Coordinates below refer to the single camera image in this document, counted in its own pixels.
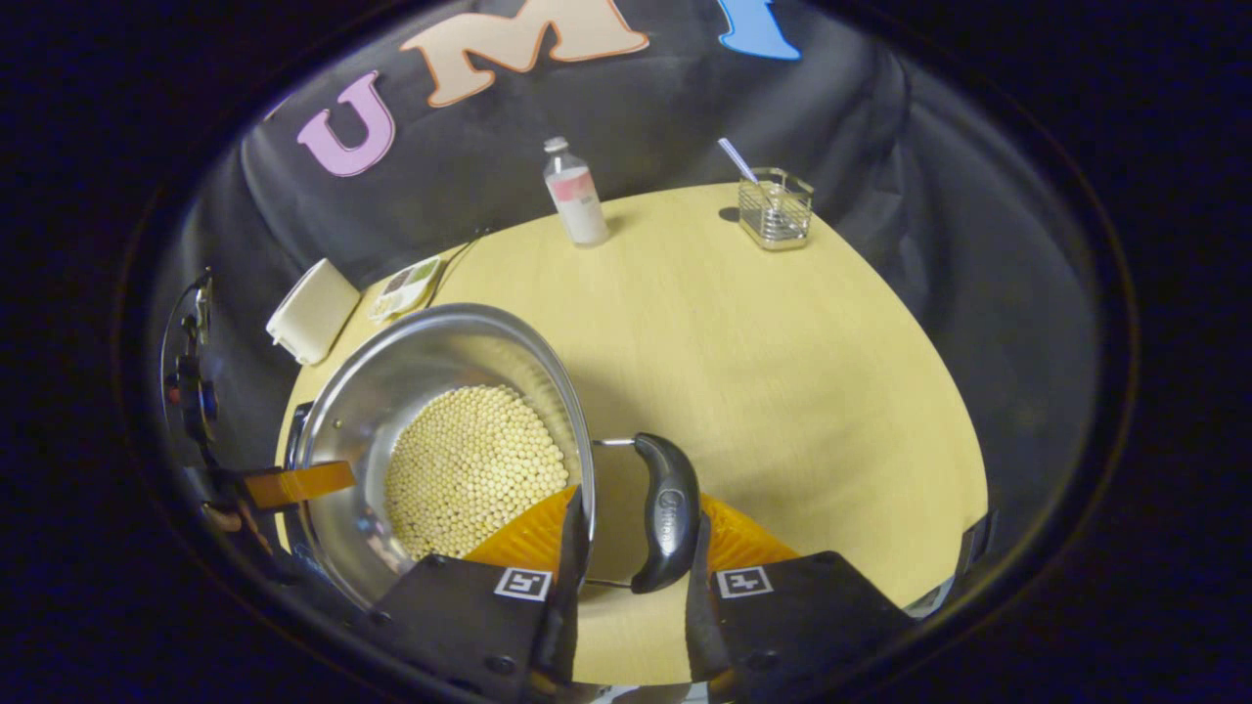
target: wooden table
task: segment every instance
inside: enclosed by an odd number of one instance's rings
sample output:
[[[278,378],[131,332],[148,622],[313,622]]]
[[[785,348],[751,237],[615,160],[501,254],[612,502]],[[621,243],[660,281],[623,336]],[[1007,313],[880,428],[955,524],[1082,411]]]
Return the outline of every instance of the wooden table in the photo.
[[[808,247],[757,248],[719,217],[735,184],[605,203],[612,238],[575,248],[556,215],[491,234],[448,268],[436,304],[510,311],[556,349],[592,437],[649,431],[691,457],[701,490],[801,555],[835,550],[898,605],[953,574],[987,512],[960,395],[904,304],[829,225]],[[364,292],[329,356],[305,367],[285,417],[378,328]],[[275,461],[282,461],[287,428]],[[642,565],[647,472],[596,451],[590,575]],[[587,586],[580,681],[689,681],[686,579],[659,593]]]

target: bottle label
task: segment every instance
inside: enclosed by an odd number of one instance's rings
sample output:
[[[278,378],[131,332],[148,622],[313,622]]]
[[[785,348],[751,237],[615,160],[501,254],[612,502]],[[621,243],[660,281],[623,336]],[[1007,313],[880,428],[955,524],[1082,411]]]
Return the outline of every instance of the bottle label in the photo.
[[[558,203],[571,200],[591,203],[596,199],[596,184],[591,180],[591,172],[586,169],[573,178],[552,180],[550,185]]]

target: white bottle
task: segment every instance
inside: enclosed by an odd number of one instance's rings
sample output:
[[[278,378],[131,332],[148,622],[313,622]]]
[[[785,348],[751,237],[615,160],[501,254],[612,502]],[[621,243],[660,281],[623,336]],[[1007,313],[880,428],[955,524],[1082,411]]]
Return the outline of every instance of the white bottle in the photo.
[[[580,247],[595,247],[608,239],[608,224],[587,163],[570,154],[570,143],[563,137],[545,142],[543,150],[550,154],[543,182],[570,239]]]

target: black pot handle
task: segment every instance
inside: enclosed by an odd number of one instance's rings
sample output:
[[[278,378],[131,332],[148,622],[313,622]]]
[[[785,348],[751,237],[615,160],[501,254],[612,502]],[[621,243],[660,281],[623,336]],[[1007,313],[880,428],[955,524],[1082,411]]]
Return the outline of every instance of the black pot handle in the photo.
[[[632,445],[647,463],[647,561],[630,580],[630,590],[647,594],[674,584],[691,569],[700,530],[700,484],[691,461],[677,445],[646,432],[598,445]]]

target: pink letter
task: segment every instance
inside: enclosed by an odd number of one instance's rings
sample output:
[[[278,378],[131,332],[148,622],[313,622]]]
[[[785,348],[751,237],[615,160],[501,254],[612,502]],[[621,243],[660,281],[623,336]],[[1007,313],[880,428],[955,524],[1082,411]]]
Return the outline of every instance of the pink letter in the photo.
[[[612,0],[527,0],[516,18],[464,13],[423,30],[401,45],[419,49],[434,78],[432,108],[443,108],[486,90],[495,71],[470,65],[467,51],[510,70],[535,68],[543,33],[551,26],[557,61],[585,61],[629,54],[647,46],[647,35],[632,31]]]
[[[357,116],[366,123],[364,142],[351,149],[344,147],[327,124],[331,110],[313,115],[295,138],[295,142],[309,148],[322,168],[337,177],[357,175],[377,164],[396,138],[396,123],[374,90],[377,78],[378,71],[369,71],[339,94],[339,103],[352,105]]]

